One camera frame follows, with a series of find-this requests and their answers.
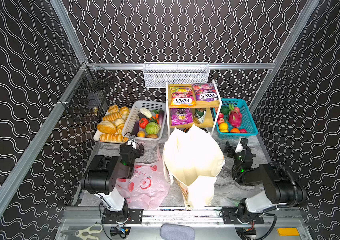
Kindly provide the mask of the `pink plastic grocery bag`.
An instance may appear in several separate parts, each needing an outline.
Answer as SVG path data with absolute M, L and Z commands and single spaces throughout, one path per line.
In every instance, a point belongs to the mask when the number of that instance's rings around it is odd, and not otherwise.
M 171 185 L 165 177 L 159 146 L 154 148 L 154 153 L 154 162 L 134 165 L 131 179 L 117 179 L 115 188 L 126 199 L 130 209 L 156 209 L 169 192 Z

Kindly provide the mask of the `cream canvas tote bag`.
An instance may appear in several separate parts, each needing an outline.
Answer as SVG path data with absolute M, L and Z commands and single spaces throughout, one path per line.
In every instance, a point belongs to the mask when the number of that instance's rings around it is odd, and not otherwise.
M 188 132 L 175 128 L 164 144 L 162 159 L 171 183 L 182 191 L 187 210 L 211 205 L 225 157 L 210 133 L 195 125 Z

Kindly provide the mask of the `green drink can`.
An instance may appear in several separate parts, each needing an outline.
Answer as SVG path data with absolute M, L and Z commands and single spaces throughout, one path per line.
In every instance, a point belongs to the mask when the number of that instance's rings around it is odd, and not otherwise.
M 203 124 L 206 118 L 206 108 L 196 108 L 194 113 L 195 121 L 198 124 Z

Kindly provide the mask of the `orange yellow Fox's candy bag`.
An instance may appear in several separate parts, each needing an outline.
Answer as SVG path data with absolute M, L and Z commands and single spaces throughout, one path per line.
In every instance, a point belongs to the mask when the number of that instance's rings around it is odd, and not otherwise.
M 171 86 L 169 89 L 171 106 L 191 108 L 197 104 L 191 87 Z

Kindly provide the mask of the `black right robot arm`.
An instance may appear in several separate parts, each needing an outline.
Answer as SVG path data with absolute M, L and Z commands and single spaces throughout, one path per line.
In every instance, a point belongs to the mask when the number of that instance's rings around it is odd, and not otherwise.
M 295 207 L 306 200 L 307 192 L 292 171 L 281 163 L 270 162 L 254 168 L 257 155 L 252 153 L 248 142 L 241 138 L 236 147 L 226 142 L 224 153 L 234 160 L 232 178 L 240 186 L 261 184 L 264 190 L 242 199 L 232 211 L 223 209 L 223 219 L 241 224 L 263 224 L 263 214 Z

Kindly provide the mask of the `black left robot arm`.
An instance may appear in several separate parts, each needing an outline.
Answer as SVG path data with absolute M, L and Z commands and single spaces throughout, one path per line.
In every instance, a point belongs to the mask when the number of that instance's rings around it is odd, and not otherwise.
M 119 156 L 94 156 L 80 182 L 81 188 L 99 197 L 106 210 L 122 214 L 127 211 L 127 202 L 116 189 L 118 179 L 131 179 L 137 158 L 144 155 L 144 146 L 121 144 Z

